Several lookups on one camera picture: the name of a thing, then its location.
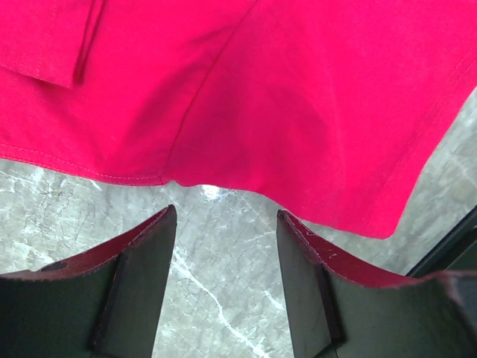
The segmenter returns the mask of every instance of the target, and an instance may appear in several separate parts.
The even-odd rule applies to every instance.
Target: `red fabric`
[[[0,1],[0,156],[384,238],[477,85],[468,0]]]

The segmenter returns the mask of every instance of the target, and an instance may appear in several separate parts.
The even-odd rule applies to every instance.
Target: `floor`
[[[477,91],[423,170],[396,234],[311,225],[362,259],[406,273],[477,204]],[[178,235],[154,357],[292,357],[275,241],[278,206],[213,186],[135,188],[0,161],[0,272],[39,269],[167,204]]]

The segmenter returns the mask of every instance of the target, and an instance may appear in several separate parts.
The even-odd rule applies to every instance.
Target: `seam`
[[[115,176],[115,175],[106,175],[106,174],[101,174],[99,172],[95,172],[85,166],[79,166],[78,164],[75,164],[73,162],[70,162],[68,160],[64,160],[64,159],[60,159],[58,157],[55,157],[54,155],[51,155],[51,154],[48,154],[48,153],[45,153],[44,151],[36,151],[34,149],[27,149],[27,148],[22,148],[22,147],[16,147],[16,146],[13,146],[13,145],[8,145],[8,144],[2,144],[0,143],[0,147],[5,147],[5,148],[12,148],[16,151],[25,151],[25,152],[29,152],[29,153],[32,153],[32,154],[39,154],[39,155],[42,155],[42,156],[45,156],[45,157],[49,157],[53,160],[56,160],[57,162],[61,162],[61,163],[65,163],[65,164],[68,164],[70,166],[74,166],[75,168],[78,168],[78,169],[82,169],[84,170],[85,172],[88,172],[88,173],[91,173],[91,174],[94,174],[94,175],[97,175],[97,176],[100,176],[100,177],[104,177],[104,178],[112,178],[112,179],[154,179],[154,178],[160,178],[160,175],[144,175],[144,176],[138,176],[138,177],[124,177],[124,176]],[[53,170],[59,170],[59,171],[64,171],[64,169],[61,169],[57,166],[52,166],[52,165],[49,165],[49,164],[44,164],[38,160],[26,160],[24,157],[16,157],[14,155],[9,155],[9,154],[1,154],[1,156],[5,159],[10,159],[10,160],[21,160],[23,162],[26,162],[26,163],[29,163],[29,164],[34,164],[34,165],[38,165],[38,166],[42,166],[43,168],[47,168],[47,169],[53,169]]]
[[[58,13],[58,1],[56,0],[54,2],[53,8],[51,9],[51,24],[50,28],[48,29],[48,33],[45,35],[44,41],[42,41],[42,46],[41,46],[41,51],[40,51],[40,57],[38,58],[38,63],[37,63],[37,68],[36,68],[36,75],[37,78],[40,78],[40,73],[42,71],[43,67],[43,61],[45,60],[45,47],[48,41],[51,38],[51,33],[53,32],[53,28],[57,19],[57,13]]]
[[[471,54],[473,51],[475,51],[476,48],[469,48],[467,50],[467,52],[465,53],[465,55],[462,57],[462,60],[457,64],[457,66],[455,67],[455,69],[449,74],[448,76],[448,80],[455,74],[458,72],[459,70],[459,67],[461,66],[461,64],[467,59],[467,57],[469,56],[469,54]],[[477,58],[475,58],[463,71],[462,73],[453,81],[450,82],[449,86],[446,86],[444,85],[446,88],[448,89],[443,89],[439,96],[435,99],[434,103],[431,105],[431,107],[426,111],[426,114],[425,116],[421,119],[421,121],[419,122],[419,124],[417,125],[417,128],[416,130],[414,131],[414,135],[412,138],[410,138],[410,140],[407,142],[406,144],[406,148],[409,148],[411,146],[411,144],[413,142],[416,141],[417,137],[418,137],[418,134],[421,134],[422,132],[424,132],[425,130],[423,130],[423,124],[424,122],[426,122],[429,117],[432,115],[433,112],[435,112],[435,110],[438,110],[436,112],[436,114],[434,115],[434,118],[430,121],[429,123],[429,126],[432,126],[436,119],[439,117],[439,115],[443,112],[444,110],[444,107],[445,107],[445,104],[449,101],[450,97],[452,96],[453,94],[453,90],[454,88],[457,87],[457,85],[459,84],[460,80],[467,74],[467,72],[477,63]],[[415,157],[414,155],[414,152],[411,152],[411,155],[408,157],[408,159],[406,161],[403,161],[403,160],[398,160],[396,161],[396,163],[394,164],[392,170],[391,170],[391,174],[388,176],[388,179],[382,184],[382,187],[381,189],[379,190],[379,194],[378,196],[376,197],[376,201],[379,201],[381,199],[381,197],[383,196],[383,192],[385,191],[385,188],[389,185],[389,182],[391,181],[391,179],[394,179],[394,178],[401,178],[403,176],[403,172],[397,172],[396,169],[397,169],[397,166],[404,163],[409,163],[413,158]],[[376,215],[376,211],[377,211],[377,208],[376,206],[372,209],[372,211],[370,212],[370,214],[368,215],[368,219],[367,219],[367,225],[366,225],[366,230],[370,228],[370,226],[373,224],[374,226],[374,229],[372,229],[372,233],[371,235],[374,235],[376,233],[376,227],[379,226],[381,223],[382,223],[382,220],[379,220],[379,223],[372,223],[371,222],[371,219]]]
[[[207,79],[209,78],[210,74],[212,73],[212,70],[215,68],[215,66],[217,65],[218,63],[218,60],[221,58],[221,55],[224,53],[225,49],[227,48],[227,46],[229,45],[230,43],[230,40],[234,37],[234,35],[236,34],[237,30],[241,27],[241,25],[244,23],[245,19],[248,17],[248,15],[252,12],[252,10],[255,8],[255,6],[257,6],[258,3],[260,3],[261,0],[255,0],[255,2],[249,7],[249,9],[245,12],[245,14],[243,15],[243,17],[238,21],[237,25],[234,27],[234,29],[232,30],[232,32],[230,33],[229,37],[227,38],[227,40],[225,41],[225,44],[221,47],[221,49],[218,51],[217,53],[217,56],[215,57],[215,59],[213,60],[212,64],[210,65],[209,69],[207,70],[205,76],[203,77],[203,80],[202,82],[200,83],[196,93],[194,94],[194,96],[192,97],[190,103],[189,103],[189,106],[187,107],[186,109],[186,112],[184,113],[182,119],[180,120],[180,125],[179,125],[179,128],[177,129],[177,132],[176,132],[176,135],[174,137],[174,140],[172,141],[172,144],[171,144],[171,147],[168,151],[168,154],[165,158],[165,162],[164,162],[164,166],[162,168],[162,174],[165,175],[166,171],[167,171],[167,168],[168,168],[168,164],[170,163],[171,161],[171,155],[172,155],[172,152],[174,151],[174,148],[176,147],[177,145],[177,141],[179,139],[179,136],[180,134],[182,133],[182,130],[183,130],[183,127],[184,127],[184,124],[187,120],[187,117],[189,116],[189,113],[192,109],[192,107],[194,106],[194,103],[195,101],[197,100],[204,84],[207,82]]]

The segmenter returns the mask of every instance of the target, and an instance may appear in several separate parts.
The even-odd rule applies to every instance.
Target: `gray marble floor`
[[[477,204],[477,92],[429,160],[396,234],[311,225],[362,259],[406,273]],[[111,186],[0,161],[0,272],[91,248],[167,204],[178,235],[155,357],[292,357],[275,241],[278,206],[213,186]]]

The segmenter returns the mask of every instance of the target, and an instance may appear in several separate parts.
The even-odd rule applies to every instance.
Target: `red shirt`
[[[469,0],[0,1],[0,156],[393,233],[477,85]]]

